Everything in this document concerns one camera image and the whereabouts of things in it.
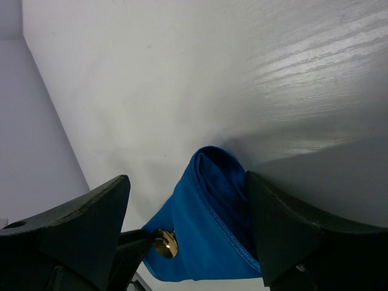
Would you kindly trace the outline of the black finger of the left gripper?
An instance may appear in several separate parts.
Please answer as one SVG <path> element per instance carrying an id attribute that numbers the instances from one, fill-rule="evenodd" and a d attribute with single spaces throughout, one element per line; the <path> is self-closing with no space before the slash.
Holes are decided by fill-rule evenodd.
<path id="1" fill-rule="evenodd" d="M 127 290 L 151 246 L 150 236 L 143 230 L 120 234 L 110 272 L 110 290 Z"/>

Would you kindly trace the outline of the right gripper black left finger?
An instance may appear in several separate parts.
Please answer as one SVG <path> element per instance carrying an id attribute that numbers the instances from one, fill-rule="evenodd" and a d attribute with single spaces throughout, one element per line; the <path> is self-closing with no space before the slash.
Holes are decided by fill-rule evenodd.
<path id="1" fill-rule="evenodd" d="M 1 229 L 1 290 L 106 290 L 128 176 Z"/>

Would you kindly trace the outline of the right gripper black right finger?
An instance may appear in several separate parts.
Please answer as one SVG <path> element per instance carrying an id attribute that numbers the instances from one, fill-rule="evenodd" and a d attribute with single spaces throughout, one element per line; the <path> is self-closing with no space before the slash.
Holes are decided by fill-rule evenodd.
<path id="1" fill-rule="evenodd" d="M 387 229 L 341 218 L 247 172 L 255 250 L 270 290 L 386 290 Z"/>

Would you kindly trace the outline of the gold spoon green handle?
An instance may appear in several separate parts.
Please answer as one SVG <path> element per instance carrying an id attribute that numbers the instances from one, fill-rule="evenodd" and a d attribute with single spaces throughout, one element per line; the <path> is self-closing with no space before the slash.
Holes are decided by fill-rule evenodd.
<path id="1" fill-rule="evenodd" d="M 166 259 L 173 259 L 178 254 L 178 242 L 175 231 L 156 229 L 152 235 L 155 250 Z"/>

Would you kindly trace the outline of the blue cloth napkin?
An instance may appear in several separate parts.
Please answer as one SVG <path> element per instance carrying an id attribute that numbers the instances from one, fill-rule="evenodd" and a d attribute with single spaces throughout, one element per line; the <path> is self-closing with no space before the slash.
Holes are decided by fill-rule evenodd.
<path id="1" fill-rule="evenodd" d="M 225 150 L 207 146 L 191 158 L 170 198 L 142 229 L 174 232 L 178 252 L 155 249 L 144 265 L 158 280 L 260 278 L 245 194 L 246 172 Z"/>

